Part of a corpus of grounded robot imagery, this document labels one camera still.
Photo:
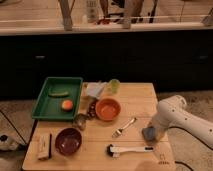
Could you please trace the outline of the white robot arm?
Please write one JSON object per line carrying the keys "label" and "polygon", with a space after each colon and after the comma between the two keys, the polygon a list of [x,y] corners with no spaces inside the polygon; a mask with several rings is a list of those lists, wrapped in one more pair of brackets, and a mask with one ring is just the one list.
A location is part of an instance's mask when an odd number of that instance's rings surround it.
{"label": "white robot arm", "polygon": [[175,95],[157,103],[157,113],[151,120],[157,137],[161,138],[171,123],[178,124],[213,149],[213,123],[186,111],[184,97]]}

